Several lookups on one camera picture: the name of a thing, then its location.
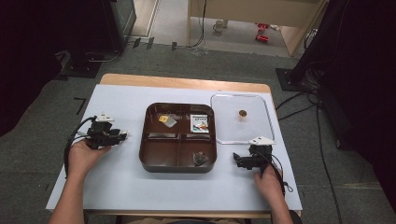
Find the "table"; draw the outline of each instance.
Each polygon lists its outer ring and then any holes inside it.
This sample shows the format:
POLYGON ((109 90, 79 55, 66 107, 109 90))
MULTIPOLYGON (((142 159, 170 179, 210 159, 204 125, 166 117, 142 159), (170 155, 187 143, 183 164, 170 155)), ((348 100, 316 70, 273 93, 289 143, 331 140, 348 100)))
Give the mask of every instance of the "table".
MULTIPOLYGON (((229 158, 223 156, 224 153, 229 155, 231 151, 238 153, 239 150, 241 154, 245 153, 245 155, 247 155, 247 150, 244 147, 241 150, 240 146, 227 146, 227 150, 230 150, 225 151, 225 146, 218 146, 217 163, 213 170, 207 174, 148 173, 143 170, 141 164, 138 164, 138 159, 131 158, 131 155, 135 154, 134 150, 138 148, 136 145, 140 145, 139 139, 141 139, 143 122, 141 120, 136 120, 139 116, 125 118, 122 113, 131 114, 131 108, 136 114, 143 113, 146 110, 145 107, 141 108, 141 111, 138 111, 139 109, 134 107, 134 105, 140 104, 138 98, 145 98, 142 101, 149 101, 149 99, 166 98, 174 94, 177 96, 177 102, 185 103, 183 101, 189 101, 189 97, 197 93, 201 93, 203 95, 202 97, 205 95, 205 97, 207 96, 207 98, 210 98, 213 92, 219 91, 242 91, 246 93, 252 93, 252 91, 261 92, 265 94, 267 97, 266 99, 272 100, 272 98, 268 98, 270 96, 270 89, 264 84, 117 74, 104 75, 101 84, 95 88, 85 116, 87 116, 87 113, 91 116, 90 113, 92 111, 103 108, 104 105, 107 105, 105 106, 106 110, 110 110, 114 108, 115 105, 119 105, 121 99, 114 98, 116 95, 137 92, 150 93, 145 94, 144 97, 135 97, 133 104, 123 106, 122 110, 118 110, 120 112, 120 114, 118 114, 120 119, 117 119, 116 116, 113 127, 120 129, 123 127, 130 127, 128 126, 128 122, 132 122, 136 124, 134 126, 138 126, 136 130, 140 130, 140 133, 133 130, 132 136, 130 136, 127 141, 123 142, 118 147, 113 147, 113 150, 90 171, 84 186, 84 208, 90 213, 102 215, 269 218, 268 204, 263 202, 256 190, 254 190, 252 182, 253 173, 242 168, 237 168, 236 165, 221 166, 224 162, 231 163, 231 161, 228 160, 229 158), (111 101, 105 99, 108 93, 113 94, 110 96, 111 101), (219 186, 225 187, 222 186, 222 184, 226 184, 227 188, 221 189, 219 186), (194 198, 189 194, 183 195, 183 193, 197 192, 197 189, 202 188, 207 188, 207 191, 200 197, 194 198), (238 193, 236 193, 236 195, 231 195, 236 199, 229 197, 230 190, 238 192, 241 195, 238 195, 238 193), (163 193, 159 191, 171 192, 174 193, 174 195, 171 193, 169 195, 163 195, 163 193), (192 197, 194 200, 191 201, 195 201, 195 203, 185 203, 183 201, 184 198, 180 198, 181 196, 175 193, 180 193, 186 200, 192 197), (245 201, 249 201, 246 202, 247 204, 243 205, 247 207, 246 210, 239 209, 238 204, 230 203, 234 200, 240 200, 240 198, 246 198, 245 201), (216 204, 210 200, 215 200, 215 202, 219 202, 220 204, 216 204), (154 203, 156 207, 158 206, 165 209, 151 209, 154 203), (225 207, 225 209, 212 209, 217 207, 225 207)), ((277 136, 277 145, 274 146, 274 151, 279 153, 277 156, 282 160, 285 170, 285 179, 294 188, 293 193, 287 193, 287 203, 293 210, 302 210, 289 157, 287 156, 278 124, 273 123, 273 125, 277 136)), ((54 190, 51 193, 47 209, 52 210, 55 207, 62 192, 63 185, 64 170, 61 171, 54 190)))
MULTIPOLYGON (((202 17, 205 0, 189 0, 190 17, 202 17)), ((210 0, 205 17, 279 25, 289 55, 293 56, 309 30, 318 27, 328 0, 210 0)))

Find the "gray carpet floor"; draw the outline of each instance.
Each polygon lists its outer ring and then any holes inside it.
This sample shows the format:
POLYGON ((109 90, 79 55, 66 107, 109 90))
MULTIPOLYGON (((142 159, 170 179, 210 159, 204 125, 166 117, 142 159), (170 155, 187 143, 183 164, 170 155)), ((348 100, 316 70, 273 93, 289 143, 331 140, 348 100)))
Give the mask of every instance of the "gray carpet floor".
MULTIPOLYGON (((120 73, 265 83, 275 105, 295 92, 280 89, 276 68, 292 68, 297 59, 247 53, 128 46, 119 58, 103 63, 97 78, 53 80, 28 108, 18 126, 0 137, 0 223, 46 223, 48 198, 63 165, 67 136, 83 110, 75 97, 90 99, 103 74, 120 73)), ((302 96, 282 106, 278 117, 309 105, 302 96)), ((316 109, 281 120, 280 127, 302 200, 304 223, 339 223, 318 143, 316 109)), ((396 216, 377 183, 370 163, 355 151, 339 150, 326 113, 318 112, 324 160, 332 178, 343 223, 396 223, 396 216)), ((91 216, 90 223, 114 223, 114 217, 91 216)), ((254 223, 269 223, 257 219, 254 223)))

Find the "small brown object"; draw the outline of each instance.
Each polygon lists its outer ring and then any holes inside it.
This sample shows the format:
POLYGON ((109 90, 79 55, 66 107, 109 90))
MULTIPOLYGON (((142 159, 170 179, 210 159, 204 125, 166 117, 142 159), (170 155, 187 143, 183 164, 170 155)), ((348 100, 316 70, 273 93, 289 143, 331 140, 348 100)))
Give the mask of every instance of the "small brown object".
POLYGON ((248 114, 248 112, 246 110, 239 110, 239 116, 244 118, 247 116, 247 114, 248 114))

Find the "clear plastic container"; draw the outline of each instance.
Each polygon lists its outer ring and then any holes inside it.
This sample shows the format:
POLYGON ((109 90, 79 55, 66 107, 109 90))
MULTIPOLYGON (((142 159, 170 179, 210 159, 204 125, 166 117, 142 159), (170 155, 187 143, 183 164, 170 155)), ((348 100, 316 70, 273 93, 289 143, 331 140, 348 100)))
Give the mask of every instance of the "clear plastic container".
POLYGON ((215 94, 211 107, 216 115, 216 141, 223 145, 248 144, 263 136, 275 140, 267 103, 258 95, 215 94))

